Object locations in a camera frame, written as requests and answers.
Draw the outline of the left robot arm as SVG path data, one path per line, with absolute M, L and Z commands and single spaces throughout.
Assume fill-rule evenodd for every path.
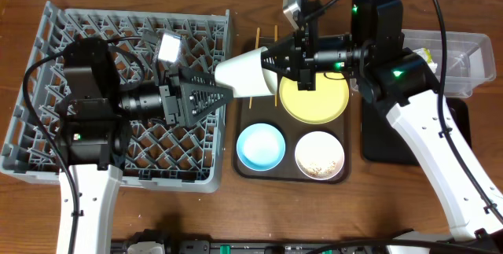
M 118 46 L 100 38 L 63 50 L 70 94 L 60 103 L 55 137 L 61 185 L 59 253 L 106 253 L 134 120 L 161 119 L 191 127 L 234 98 L 275 93 L 295 72 L 261 47 L 221 63 L 214 73 L 176 67 L 151 80 L 121 83 L 113 60 Z

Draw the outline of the white paper cup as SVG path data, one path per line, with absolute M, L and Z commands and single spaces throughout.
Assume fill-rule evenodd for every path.
M 277 73 L 262 67 L 264 51 L 265 46 L 219 63 L 215 68 L 216 83 L 230 88 L 235 98 L 275 95 Z

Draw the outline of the pink white bowl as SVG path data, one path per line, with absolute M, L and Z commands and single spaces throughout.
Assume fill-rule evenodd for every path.
M 296 144 L 294 158 L 305 176 L 318 181 L 336 177 L 345 164 L 342 144 L 324 131 L 313 131 L 301 137 Z

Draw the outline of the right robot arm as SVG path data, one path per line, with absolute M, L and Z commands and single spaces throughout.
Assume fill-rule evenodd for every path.
M 445 212 L 456 245 L 502 250 L 502 194 L 453 121 L 443 86 L 417 53 L 404 47 L 401 0 L 352 0 L 351 30 L 340 44 L 318 35 L 319 1 L 284 0 L 294 27 L 287 75 L 302 90 L 315 72 L 346 72 L 361 96 L 417 159 Z

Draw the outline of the green yellow snack wrapper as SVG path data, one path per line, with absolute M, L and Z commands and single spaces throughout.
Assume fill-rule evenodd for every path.
M 427 63 L 428 67 L 433 73 L 436 73 L 438 64 L 433 61 L 433 57 L 431 55 L 431 51 L 427 48 L 420 48 L 413 50 L 414 53 L 419 55 L 421 58 L 424 59 L 424 61 Z

